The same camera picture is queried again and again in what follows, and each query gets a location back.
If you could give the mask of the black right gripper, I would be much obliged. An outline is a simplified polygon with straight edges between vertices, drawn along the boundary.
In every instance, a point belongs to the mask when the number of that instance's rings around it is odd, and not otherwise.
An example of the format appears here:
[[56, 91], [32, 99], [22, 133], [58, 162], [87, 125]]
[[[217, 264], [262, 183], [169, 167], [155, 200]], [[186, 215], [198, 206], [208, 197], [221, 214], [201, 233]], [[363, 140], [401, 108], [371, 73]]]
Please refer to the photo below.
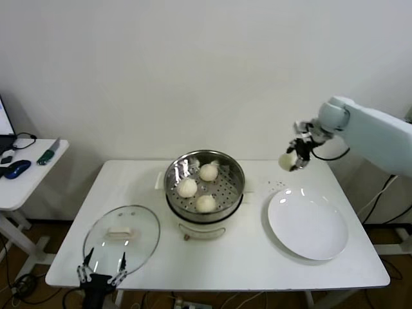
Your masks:
[[302, 138], [296, 138], [291, 141], [286, 149], [286, 154], [297, 154], [298, 159], [292, 162], [291, 171], [304, 169], [310, 162], [310, 153], [312, 152], [311, 141]]

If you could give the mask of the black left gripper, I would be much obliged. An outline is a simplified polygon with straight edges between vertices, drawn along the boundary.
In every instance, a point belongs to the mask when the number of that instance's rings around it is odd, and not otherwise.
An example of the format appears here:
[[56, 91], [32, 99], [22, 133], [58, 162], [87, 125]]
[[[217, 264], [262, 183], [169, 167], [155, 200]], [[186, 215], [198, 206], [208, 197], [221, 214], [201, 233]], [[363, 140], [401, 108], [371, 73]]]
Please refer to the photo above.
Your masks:
[[77, 267], [80, 288], [85, 292], [82, 308], [102, 309], [105, 297], [113, 292], [113, 286], [118, 286], [126, 277], [126, 253], [122, 255], [120, 266], [114, 277], [103, 274], [91, 274], [89, 262], [94, 248], [85, 256], [81, 265]]

